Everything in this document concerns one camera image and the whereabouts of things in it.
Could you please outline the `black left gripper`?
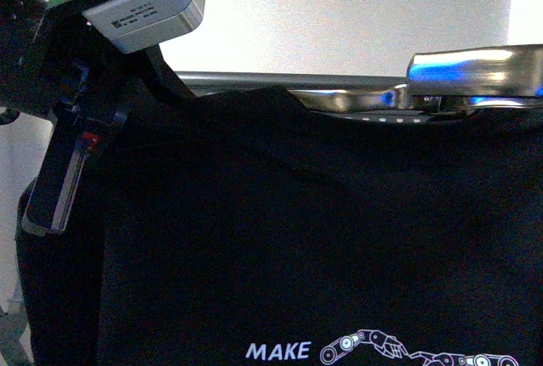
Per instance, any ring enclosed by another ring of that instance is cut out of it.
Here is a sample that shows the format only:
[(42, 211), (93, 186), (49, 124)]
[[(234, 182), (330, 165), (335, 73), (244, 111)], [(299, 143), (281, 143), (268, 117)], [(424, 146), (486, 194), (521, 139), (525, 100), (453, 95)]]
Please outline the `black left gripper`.
[(160, 44), (122, 53), (82, 15), (59, 22), (48, 1), (1, 0), (1, 122), (20, 114), (52, 122), (53, 135), (21, 220), (31, 234), (65, 231), (81, 174), (131, 111), (178, 106), (193, 92), (165, 63)]

